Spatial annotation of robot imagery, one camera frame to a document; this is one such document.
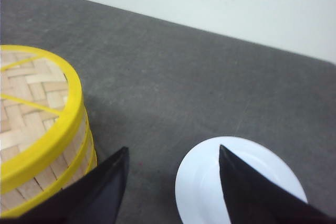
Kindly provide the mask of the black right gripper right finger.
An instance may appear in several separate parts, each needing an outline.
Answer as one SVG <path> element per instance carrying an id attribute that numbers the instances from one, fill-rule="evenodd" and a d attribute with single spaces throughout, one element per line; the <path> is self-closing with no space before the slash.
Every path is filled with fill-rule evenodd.
<path id="1" fill-rule="evenodd" d="M 331 217 L 277 186 L 224 145 L 219 174 L 231 223 L 335 223 Z"/>

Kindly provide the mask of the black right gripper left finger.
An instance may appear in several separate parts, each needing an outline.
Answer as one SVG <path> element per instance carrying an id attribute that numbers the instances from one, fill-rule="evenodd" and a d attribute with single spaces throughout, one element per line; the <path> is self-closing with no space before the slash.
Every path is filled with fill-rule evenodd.
<path id="1" fill-rule="evenodd" d="M 1 223 L 115 223 L 127 186 L 130 155 L 122 147 L 83 178 L 20 217 Z"/>

